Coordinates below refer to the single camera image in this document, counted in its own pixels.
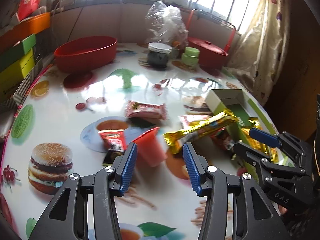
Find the red basket with lid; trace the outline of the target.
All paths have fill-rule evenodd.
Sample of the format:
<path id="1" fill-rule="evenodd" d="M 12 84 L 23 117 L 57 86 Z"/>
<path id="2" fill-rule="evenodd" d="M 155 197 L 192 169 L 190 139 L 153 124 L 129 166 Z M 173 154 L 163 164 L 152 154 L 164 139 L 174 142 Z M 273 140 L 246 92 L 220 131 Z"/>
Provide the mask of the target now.
<path id="1" fill-rule="evenodd" d="M 200 67 L 206 72 L 209 72 L 210 69 L 220 70 L 225 65 L 228 57 L 228 52 L 232 46 L 232 42 L 235 37 L 235 26 L 228 21 L 222 22 L 232 27 L 231 34 L 223 49 L 207 40 L 202 40 L 200 38 L 195 38 L 191 36 L 188 37 L 189 46 L 196 48 L 200 51 L 199 64 Z"/>

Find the green cream jar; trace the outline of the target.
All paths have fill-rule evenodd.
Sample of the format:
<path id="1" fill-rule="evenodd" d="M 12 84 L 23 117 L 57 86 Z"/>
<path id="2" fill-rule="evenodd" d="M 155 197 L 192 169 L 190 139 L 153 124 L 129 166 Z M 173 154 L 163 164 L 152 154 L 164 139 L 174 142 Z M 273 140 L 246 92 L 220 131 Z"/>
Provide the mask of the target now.
<path id="1" fill-rule="evenodd" d="M 184 53 L 181 55 L 183 64 L 189 67 L 195 67 L 199 61 L 200 51 L 197 48 L 185 47 Z"/>

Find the pink white candy packet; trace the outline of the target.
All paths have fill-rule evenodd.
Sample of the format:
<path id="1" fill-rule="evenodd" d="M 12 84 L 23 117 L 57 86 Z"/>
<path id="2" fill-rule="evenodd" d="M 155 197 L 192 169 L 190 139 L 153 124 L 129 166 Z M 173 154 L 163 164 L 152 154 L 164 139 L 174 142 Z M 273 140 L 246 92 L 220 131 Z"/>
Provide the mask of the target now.
<path id="1" fill-rule="evenodd" d="M 151 104 L 142 103 L 137 101 L 128 101 L 125 108 L 125 116 L 127 118 L 149 118 L 158 120 L 167 120 L 167 107 L 166 104 Z"/>

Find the gold snack bar wrapper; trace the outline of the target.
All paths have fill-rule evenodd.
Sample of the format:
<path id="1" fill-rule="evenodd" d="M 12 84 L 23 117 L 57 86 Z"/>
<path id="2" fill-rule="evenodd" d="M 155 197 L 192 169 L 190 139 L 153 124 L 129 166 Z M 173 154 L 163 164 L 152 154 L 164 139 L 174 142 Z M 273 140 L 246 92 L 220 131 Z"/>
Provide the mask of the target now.
<path id="1" fill-rule="evenodd" d="M 231 111 L 225 110 L 193 126 L 188 126 L 175 132 L 167 132 L 163 134 L 163 137 L 171 153 L 177 154 L 186 142 L 193 142 L 207 135 L 211 135 L 237 122 L 238 118 Z"/>

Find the orange box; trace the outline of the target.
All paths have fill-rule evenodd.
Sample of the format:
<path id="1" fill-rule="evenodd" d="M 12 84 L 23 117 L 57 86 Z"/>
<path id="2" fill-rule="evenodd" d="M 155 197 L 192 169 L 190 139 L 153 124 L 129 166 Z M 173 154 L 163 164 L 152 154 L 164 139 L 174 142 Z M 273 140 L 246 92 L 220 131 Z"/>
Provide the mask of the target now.
<path id="1" fill-rule="evenodd" d="M 25 39 L 31 34 L 38 34 L 50 27 L 50 13 L 44 13 L 16 25 L 13 29 L 6 32 L 0 39 L 1 54 L 14 46 L 18 41 Z"/>

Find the red oval basin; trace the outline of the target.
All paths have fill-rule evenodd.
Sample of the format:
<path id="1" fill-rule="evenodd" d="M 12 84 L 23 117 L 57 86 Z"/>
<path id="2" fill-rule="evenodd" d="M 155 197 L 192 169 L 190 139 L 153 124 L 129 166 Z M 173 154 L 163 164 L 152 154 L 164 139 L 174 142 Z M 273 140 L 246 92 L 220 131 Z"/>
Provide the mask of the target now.
<path id="1" fill-rule="evenodd" d="M 118 40 L 110 36 L 89 36 L 61 45 L 54 51 L 57 68 L 64 73 L 88 72 L 116 58 Z"/>

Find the red packet in box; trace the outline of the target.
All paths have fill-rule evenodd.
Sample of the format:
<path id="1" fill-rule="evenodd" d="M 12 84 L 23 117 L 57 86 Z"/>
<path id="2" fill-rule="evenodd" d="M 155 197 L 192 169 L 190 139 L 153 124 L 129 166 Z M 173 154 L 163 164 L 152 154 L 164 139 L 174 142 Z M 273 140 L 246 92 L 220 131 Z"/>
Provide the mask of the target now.
<path id="1" fill-rule="evenodd" d="M 223 151 L 231 151 L 235 144 L 227 129 L 222 128 L 210 136 L 214 144 Z"/>

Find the red black candy packet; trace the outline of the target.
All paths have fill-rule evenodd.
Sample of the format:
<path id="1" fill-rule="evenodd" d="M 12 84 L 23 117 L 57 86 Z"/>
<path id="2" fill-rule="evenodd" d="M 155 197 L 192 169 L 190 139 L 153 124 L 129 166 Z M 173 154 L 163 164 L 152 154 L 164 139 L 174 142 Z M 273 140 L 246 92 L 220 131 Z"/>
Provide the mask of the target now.
<path id="1" fill-rule="evenodd" d="M 103 166 L 111 166 L 118 156 L 122 156 L 126 150 L 126 141 L 123 129 L 107 129 L 98 132 L 107 150 L 103 160 Z"/>

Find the gold wrapper in box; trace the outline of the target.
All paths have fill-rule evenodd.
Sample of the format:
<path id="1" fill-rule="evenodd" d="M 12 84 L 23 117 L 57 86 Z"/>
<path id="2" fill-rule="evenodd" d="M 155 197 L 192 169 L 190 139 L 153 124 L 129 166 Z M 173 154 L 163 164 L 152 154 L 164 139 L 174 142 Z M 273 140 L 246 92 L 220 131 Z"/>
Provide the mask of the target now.
<path id="1" fill-rule="evenodd" d="M 254 133 L 254 137 L 249 135 L 251 129 L 258 129 L 263 131 L 263 128 L 257 117 L 249 117 L 248 121 L 241 125 L 241 131 L 243 132 L 246 140 L 248 141 L 249 146 L 254 148 L 257 151 L 263 152 L 271 158 L 271 161 L 277 163 L 279 161 L 279 154 L 274 147 L 271 147 L 263 142 L 263 139 L 257 139 L 261 133 Z"/>

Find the red jelly cup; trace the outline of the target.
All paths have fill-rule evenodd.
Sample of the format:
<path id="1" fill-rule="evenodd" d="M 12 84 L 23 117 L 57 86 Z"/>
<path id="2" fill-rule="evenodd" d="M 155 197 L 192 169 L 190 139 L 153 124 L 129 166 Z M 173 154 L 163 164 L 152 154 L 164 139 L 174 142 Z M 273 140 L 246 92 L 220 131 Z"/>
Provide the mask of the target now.
<path id="1" fill-rule="evenodd" d="M 150 167 L 156 167 L 167 159 L 167 154 L 157 140 L 158 130 L 158 127 L 152 128 L 132 141 L 137 145 L 138 154 Z"/>

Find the small pink candy packet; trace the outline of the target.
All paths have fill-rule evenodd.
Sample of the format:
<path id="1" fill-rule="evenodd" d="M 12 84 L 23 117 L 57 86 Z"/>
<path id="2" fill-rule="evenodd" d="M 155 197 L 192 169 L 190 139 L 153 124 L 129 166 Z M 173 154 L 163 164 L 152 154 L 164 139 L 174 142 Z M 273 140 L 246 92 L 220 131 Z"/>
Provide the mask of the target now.
<path id="1" fill-rule="evenodd" d="M 201 121 L 210 119 L 211 115 L 180 115 L 178 117 L 183 128 L 191 127 Z"/>

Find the dark jar white lid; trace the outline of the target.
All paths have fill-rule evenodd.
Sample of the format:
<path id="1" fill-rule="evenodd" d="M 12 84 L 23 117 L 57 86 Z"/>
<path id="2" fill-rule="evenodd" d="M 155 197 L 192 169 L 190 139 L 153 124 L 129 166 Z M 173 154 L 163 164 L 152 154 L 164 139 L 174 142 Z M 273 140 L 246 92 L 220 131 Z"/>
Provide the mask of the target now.
<path id="1" fill-rule="evenodd" d="M 159 42 L 151 42 L 148 44 L 147 63 L 158 69 L 165 69 L 169 61 L 172 47 Z"/>

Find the yellow box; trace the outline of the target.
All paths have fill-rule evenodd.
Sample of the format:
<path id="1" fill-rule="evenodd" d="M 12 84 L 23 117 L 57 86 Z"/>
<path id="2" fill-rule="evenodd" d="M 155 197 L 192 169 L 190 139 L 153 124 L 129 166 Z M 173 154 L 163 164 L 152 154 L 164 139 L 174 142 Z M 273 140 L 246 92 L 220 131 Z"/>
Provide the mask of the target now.
<path id="1" fill-rule="evenodd" d="M 14 94 L 17 87 L 35 66 L 33 48 L 23 57 L 15 61 L 1 72 L 1 102 L 7 100 Z"/>

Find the cream patterned curtain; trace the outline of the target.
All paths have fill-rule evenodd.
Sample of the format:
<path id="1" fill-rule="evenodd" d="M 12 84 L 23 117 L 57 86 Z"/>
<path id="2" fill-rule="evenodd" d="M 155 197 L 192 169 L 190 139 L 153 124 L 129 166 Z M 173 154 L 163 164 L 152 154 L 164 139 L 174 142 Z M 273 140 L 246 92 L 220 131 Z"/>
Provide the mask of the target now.
<path id="1" fill-rule="evenodd" d="M 291 0 L 258 0 L 227 69 L 262 106 L 281 74 L 290 35 Z"/>

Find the white green cardboard box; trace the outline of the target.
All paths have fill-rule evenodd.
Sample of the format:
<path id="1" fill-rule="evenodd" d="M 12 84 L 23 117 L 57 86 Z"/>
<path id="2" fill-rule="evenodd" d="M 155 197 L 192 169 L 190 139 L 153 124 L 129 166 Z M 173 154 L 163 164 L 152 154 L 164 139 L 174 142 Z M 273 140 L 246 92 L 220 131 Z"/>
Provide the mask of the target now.
<path id="1" fill-rule="evenodd" d="M 230 111 L 237 117 L 238 124 L 229 125 L 227 128 L 233 140 L 242 140 L 252 148 L 268 155 L 276 164 L 294 167 L 293 161 L 281 150 L 271 148 L 249 136 L 250 128 L 258 128 L 272 135 L 279 132 L 264 109 L 246 91 L 242 89 L 212 89 L 206 95 L 205 103 L 215 115 L 222 111 Z"/>

